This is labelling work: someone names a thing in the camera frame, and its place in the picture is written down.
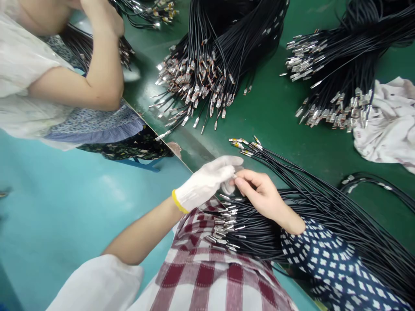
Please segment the chair leg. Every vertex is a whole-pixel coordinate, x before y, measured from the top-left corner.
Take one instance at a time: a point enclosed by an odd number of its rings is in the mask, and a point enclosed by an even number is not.
[[[160,171],[158,168],[155,168],[154,165],[160,162],[162,159],[155,159],[149,164],[142,164],[137,158],[133,158],[133,159],[134,161],[131,161],[130,159],[124,159],[124,160],[117,160],[116,162],[135,166],[135,167],[142,168],[142,169],[152,171],[155,173],[158,173]]]

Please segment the worker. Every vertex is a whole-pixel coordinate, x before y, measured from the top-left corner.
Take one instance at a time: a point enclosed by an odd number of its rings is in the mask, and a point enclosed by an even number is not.
[[[212,196],[223,182],[233,180],[234,167],[242,162],[222,156],[205,164],[127,227],[100,257],[78,268],[47,311],[297,310],[269,262],[206,239],[215,222],[203,210],[223,209]],[[313,293],[330,310],[411,310],[362,265],[352,246],[285,204],[266,174],[241,170],[234,184],[264,217],[281,226],[288,261],[312,277]],[[134,302],[143,273],[139,264],[177,222],[160,271]]]
[[[84,11],[94,35],[85,77],[56,36],[74,9]],[[123,34],[124,22],[108,0],[0,0],[0,128],[110,160],[172,156],[121,98]]]

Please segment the white sleeve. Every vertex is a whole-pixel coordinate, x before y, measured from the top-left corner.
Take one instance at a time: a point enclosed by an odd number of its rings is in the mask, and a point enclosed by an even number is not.
[[[0,12],[0,98],[27,88],[54,67],[72,66],[39,38]]]
[[[103,255],[79,267],[46,311],[124,311],[135,299],[144,276],[116,256]]]

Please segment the yellow wristband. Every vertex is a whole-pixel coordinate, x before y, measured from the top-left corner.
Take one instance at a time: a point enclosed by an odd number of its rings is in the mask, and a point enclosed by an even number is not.
[[[179,210],[183,213],[183,214],[189,214],[189,212],[187,210],[185,210],[185,208],[179,203],[179,201],[177,200],[176,197],[176,189],[172,191],[172,197],[173,197],[173,201],[174,203],[176,203],[177,207],[179,208]]]

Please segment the white rag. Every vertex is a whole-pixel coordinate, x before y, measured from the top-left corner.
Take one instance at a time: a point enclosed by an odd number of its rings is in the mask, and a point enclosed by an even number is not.
[[[398,77],[388,84],[376,80],[368,125],[353,129],[354,146],[368,161],[401,163],[415,174],[415,87]]]

